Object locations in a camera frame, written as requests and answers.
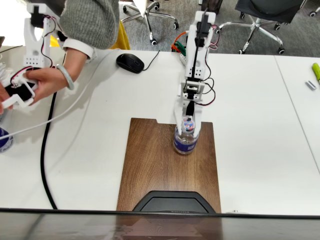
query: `orange wire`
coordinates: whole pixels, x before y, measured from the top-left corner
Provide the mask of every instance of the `orange wire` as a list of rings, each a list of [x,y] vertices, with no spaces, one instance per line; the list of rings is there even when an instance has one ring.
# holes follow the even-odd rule
[[[182,36],[182,35],[184,35],[184,34],[186,34],[187,32],[183,32],[183,33],[181,33],[176,39],[175,39],[175,41],[174,41],[174,43],[173,44],[175,44],[176,43],[176,41],[178,41],[178,39]]]
[[[171,45],[171,48],[174,49],[174,50],[176,50],[178,53],[180,53],[180,50],[179,50],[175,45],[172,44],[172,45]]]
[[[174,49],[174,50],[176,50],[178,53],[180,53],[180,50],[175,46],[175,43],[176,43],[176,41],[182,36],[182,35],[184,35],[184,34],[186,34],[187,32],[182,32],[176,39],[175,39],[175,41],[174,41],[174,43],[171,45],[171,49]]]

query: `yellow object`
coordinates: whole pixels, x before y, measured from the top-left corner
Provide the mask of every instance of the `yellow object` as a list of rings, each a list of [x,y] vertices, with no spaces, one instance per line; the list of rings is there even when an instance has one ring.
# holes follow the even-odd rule
[[[51,38],[50,38],[50,45],[51,45],[51,47],[59,47],[58,40],[55,39],[53,36],[51,36]]]
[[[51,47],[59,47],[58,40],[55,39],[53,36],[51,36],[50,45]],[[125,27],[121,21],[119,24],[118,38],[115,44],[110,49],[130,50],[128,36],[126,34]]]
[[[312,69],[314,71],[314,74],[316,75],[316,79],[319,81],[320,80],[320,68],[318,63],[314,63],[312,65]]]
[[[118,38],[115,44],[112,47],[110,47],[110,49],[130,50],[128,36],[126,34],[125,27],[121,21],[119,24]]]

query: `gray sweater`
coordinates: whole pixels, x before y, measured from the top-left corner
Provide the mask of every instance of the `gray sweater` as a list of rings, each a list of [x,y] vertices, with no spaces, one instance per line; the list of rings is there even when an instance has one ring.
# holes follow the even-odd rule
[[[117,41],[119,0],[29,0],[43,3],[60,16],[63,33],[98,49]]]

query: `white sleeve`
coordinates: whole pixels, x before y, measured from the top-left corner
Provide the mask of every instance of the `white sleeve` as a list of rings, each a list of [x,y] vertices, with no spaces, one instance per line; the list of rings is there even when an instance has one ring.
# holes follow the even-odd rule
[[[64,41],[63,49],[66,51],[67,48],[76,49],[80,52],[83,52],[88,56],[88,59],[91,59],[94,54],[94,48],[92,46],[72,38],[67,38]]]

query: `blue bottle label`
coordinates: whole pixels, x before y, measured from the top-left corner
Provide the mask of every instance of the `blue bottle label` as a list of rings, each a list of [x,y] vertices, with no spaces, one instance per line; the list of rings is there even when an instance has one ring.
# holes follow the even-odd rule
[[[9,133],[6,130],[4,130],[0,127],[0,137],[3,137],[8,134]],[[12,136],[0,140],[0,153],[3,153],[4,151],[8,150],[12,146],[13,141],[14,141],[14,139]]]
[[[179,151],[184,152],[184,153],[188,153],[195,148],[197,141],[198,140],[196,140],[195,142],[193,142],[191,144],[182,144],[181,142],[178,142],[176,139],[174,139],[174,145]]]

